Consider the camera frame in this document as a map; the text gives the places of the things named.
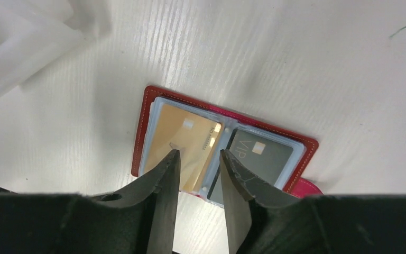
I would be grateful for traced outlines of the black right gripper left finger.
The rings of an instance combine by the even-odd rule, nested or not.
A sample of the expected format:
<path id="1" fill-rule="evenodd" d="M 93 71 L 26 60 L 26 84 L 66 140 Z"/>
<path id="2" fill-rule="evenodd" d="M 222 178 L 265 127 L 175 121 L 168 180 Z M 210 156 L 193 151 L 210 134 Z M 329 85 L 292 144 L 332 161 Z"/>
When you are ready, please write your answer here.
<path id="1" fill-rule="evenodd" d="M 18 194 L 0 187 L 0 253 L 171 253 L 180 153 L 98 196 Z"/>

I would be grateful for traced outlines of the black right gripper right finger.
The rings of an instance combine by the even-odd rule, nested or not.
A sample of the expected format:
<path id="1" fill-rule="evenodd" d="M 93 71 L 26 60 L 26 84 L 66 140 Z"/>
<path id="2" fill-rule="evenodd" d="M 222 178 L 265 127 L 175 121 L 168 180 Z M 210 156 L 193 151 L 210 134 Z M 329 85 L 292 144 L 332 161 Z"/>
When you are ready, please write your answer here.
<path id="1" fill-rule="evenodd" d="M 228 150 L 220 174 L 230 253 L 406 253 L 406 195 L 297 198 Z"/>

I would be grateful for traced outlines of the red leather card holder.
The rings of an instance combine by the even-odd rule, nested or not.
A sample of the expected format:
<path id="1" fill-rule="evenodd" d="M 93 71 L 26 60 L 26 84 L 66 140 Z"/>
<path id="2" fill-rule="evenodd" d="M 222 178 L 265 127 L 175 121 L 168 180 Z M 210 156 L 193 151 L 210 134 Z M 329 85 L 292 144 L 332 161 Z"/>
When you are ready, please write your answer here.
<path id="1" fill-rule="evenodd" d="M 252 116 L 216 106 L 154 85 L 148 86 L 144 91 L 133 152 L 132 174 L 134 176 L 145 174 L 144 164 L 163 104 L 170 104 L 210 120 L 222 123 L 223 128 L 216 145 L 221 143 L 222 134 L 226 128 L 234 129 L 238 126 L 282 135 L 286 138 L 302 143 L 305 151 L 282 191 L 298 198 L 320 193 L 320 189 L 316 185 L 302 178 L 303 171 L 318 149 L 319 144 L 316 139 L 263 122 Z M 214 158 L 214 156 L 215 152 L 211 157 L 209 167 L 202 179 L 202 186 L 199 191 L 185 193 L 197 196 L 214 205 L 222 206 L 223 196 L 219 155 L 217 158 Z"/>

